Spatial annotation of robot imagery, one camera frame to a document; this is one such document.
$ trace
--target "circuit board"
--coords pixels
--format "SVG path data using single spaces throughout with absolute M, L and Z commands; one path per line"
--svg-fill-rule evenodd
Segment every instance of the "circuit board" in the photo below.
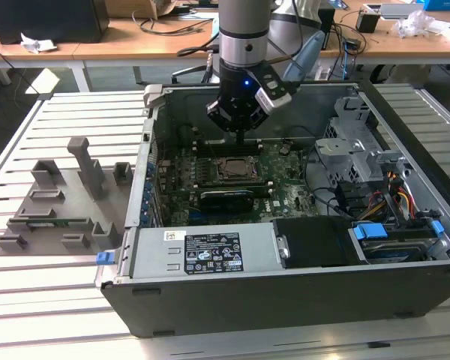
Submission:
M 282 147 L 281 142 L 264 143 L 253 154 L 229 157 L 216 150 L 207 157 L 183 148 L 162 160 L 158 181 L 164 225 L 247 224 L 318 215 L 301 178 L 300 152 L 281 154 Z M 253 192 L 253 208 L 235 214 L 205 213 L 198 199 L 207 191 Z

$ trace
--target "warning label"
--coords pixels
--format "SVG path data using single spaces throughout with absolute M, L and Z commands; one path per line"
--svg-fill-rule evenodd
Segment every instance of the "warning label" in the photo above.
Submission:
M 189 275 L 243 272 L 242 248 L 237 232 L 185 236 L 185 267 Z

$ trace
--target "black electronic device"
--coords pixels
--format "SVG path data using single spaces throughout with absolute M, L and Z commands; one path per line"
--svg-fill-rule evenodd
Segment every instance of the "black electronic device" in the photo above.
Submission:
M 1 0 L 0 43 L 14 44 L 23 33 L 57 43 L 97 43 L 109 17 L 104 0 Z
M 348 234 L 352 224 L 339 216 L 310 216 L 273 220 L 275 235 L 286 241 L 287 269 L 360 265 Z
M 254 208 L 254 193 L 249 190 L 208 191 L 199 198 L 204 213 L 237 214 Z
M 325 34 L 325 39 L 323 40 L 322 50 L 327 48 L 330 38 L 330 30 L 332 29 L 333 17 L 335 16 L 335 8 L 327 0 L 322 0 L 320 2 L 320 7 L 318 9 L 318 17 L 322 21 L 322 26 L 320 30 Z
M 377 27 L 379 18 L 380 18 L 379 13 L 368 13 L 365 11 L 360 11 L 358 13 L 358 18 L 357 18 L 357 23 L 355 24 L 355 28 L 359 32 L 371 34 L 372 32 L 375 32 L 375 28 Z

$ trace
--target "wooden desk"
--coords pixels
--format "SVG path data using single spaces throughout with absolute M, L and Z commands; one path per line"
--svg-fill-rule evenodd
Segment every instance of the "wooden desk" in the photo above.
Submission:
M 387 2 L 400 3 L 398 0 L 391 0 Z M 363 1 L 360 0 L 346 0 L 350 6 L 348 11 L 337 10 L 335 12 L 334 20 L 340 24 L 344 15 L 350 11 L 357 11 L 362 6 Z M 450 22 L 450 11 L 431 11 L 427 12 L 431 17 L 437 20 L 444 20 Z M 350 14 L 343 18 L 343 24 L 355 27 L 358 13 Z M 400 39 L 397 34 L 391 31 L 392 26 L 396 21 L 379 20 L 376 30 L 373 34 L 364 34 L 367 39 L 367 48 L 361 55 L 358 56 L 357 62 L 359 64 L 373 63 L 386 64 L 406 62 L 407 64 L 443 64 L 450 63 L 450 42 L 443 36 L 430 33 L 428 37 L 406 37 Z M 343 28 L 343 34 L 351 38 L 362 40 L 359 34 L 354 33 L 348 28 Z M 338 56 L 338 40 L 332 34 L 328 43 L 328 49 L 322 51 L 320 54 L 323 58 L 336 58 Z
M 350 10 L 337 10 L 335 21 L 350 11 L 362 6 L 360 0 L 346 0 Z M 438 20 L 450 21 L 450 11 L 430 12 Z M 354 26 L 358 14 L 350 14 L 343 24 Z M 194 20 L 161 20 L 154 29 L 169 31 L 179 29 Z M 450 42 L 444 37 L 430 34 L 428 37 L 400 39 L 390 32 L 395 21 L 379 20 L 373 34 L 365 34 L 367 49 L 356 59 L 357 64 L 450 64 Z M 1 45 L 0 51 L 17 68 L 70 68 L 73 71 L 81 92 L 89 92 L 91 83 L 87 68 L 91 67 L 133 67 L 137 82 L 140 81 L 140 66 L 174 65 L 196 66 L 204 63 L 206 54 L 197 52 L 186 58 L 177 58 L 176 53 L 184 47 L 199 46 L 205 43 L 212 30 L 212 24 L 202 26 L 203 32 L 181 37 L 166 37 L 142 32 L 131 19 L 111 19 L 100 43 L 60 43 L 58 51 L 31 54 L 20 45 Z M 361 38 L 348 28 L 346 36 Z M 338 41 L 332 34 L 328 49 L 320 54 L 322 68 L 330 68 L 338 56 Z M 8 65 L 0 58 L 0 68 Z
M 2 45 L 0 43 L 0 53 L 5 56 L 7 60 L 73 60 L 74 51 L 77 49 L 79 43 L 59 43 L 58 49 L 51 52 L 40 54 L 33 54 L 23 49 L 19 44 Z
M 170 32 L 199 22 L 194 20 L 160 20 L 155 31 Z M 198 34 L 186 36 L 160 36 L 147 34 L 131 19 L 111 19 L 109 28 L 100 43 L 81 43 L 73 52 L 75 60 L 95 59 L 176 59 L 176 53 L 184 47 L 200 46 L 211 36 L 212 22 L 203 24 Z M 191 58 L 206 59 L 197 52 Z

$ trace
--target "blue box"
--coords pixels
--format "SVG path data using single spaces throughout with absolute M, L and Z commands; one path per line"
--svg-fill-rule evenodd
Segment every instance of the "blue box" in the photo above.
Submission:
M 450 11 L 450 0 L 417 0 L 426 11 Z

